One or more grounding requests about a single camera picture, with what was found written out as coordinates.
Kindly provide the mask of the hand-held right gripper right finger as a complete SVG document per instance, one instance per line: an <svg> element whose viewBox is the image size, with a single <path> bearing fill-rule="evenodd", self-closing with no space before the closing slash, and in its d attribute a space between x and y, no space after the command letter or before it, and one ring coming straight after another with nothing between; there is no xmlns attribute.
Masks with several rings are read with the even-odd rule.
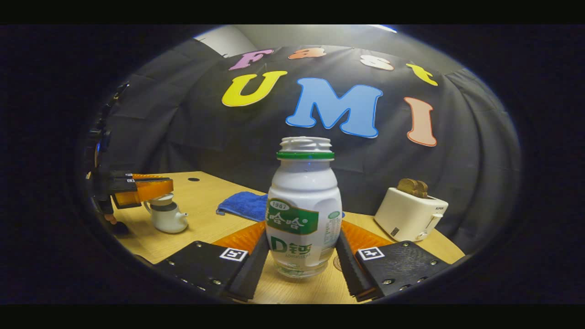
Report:
<svg viewBox="0 0 585 329"><path fill-rule="evenodd" d="M434 231L427 240L391 241L342 222L336 244L349 294L358 302L419 303L426 283L452 263L452 242Z"/></svg>

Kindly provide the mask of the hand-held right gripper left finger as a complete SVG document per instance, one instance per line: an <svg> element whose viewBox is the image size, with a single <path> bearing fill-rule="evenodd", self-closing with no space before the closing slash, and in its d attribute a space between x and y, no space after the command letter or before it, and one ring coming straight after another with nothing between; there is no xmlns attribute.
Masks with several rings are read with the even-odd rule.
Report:
<svg viewBox="0 0 585 329"><path fill-rule="evenodd" d="M208 296L248 302L269 250L266 225L258 222L213 243L194 241L151 267Z"/></svg>

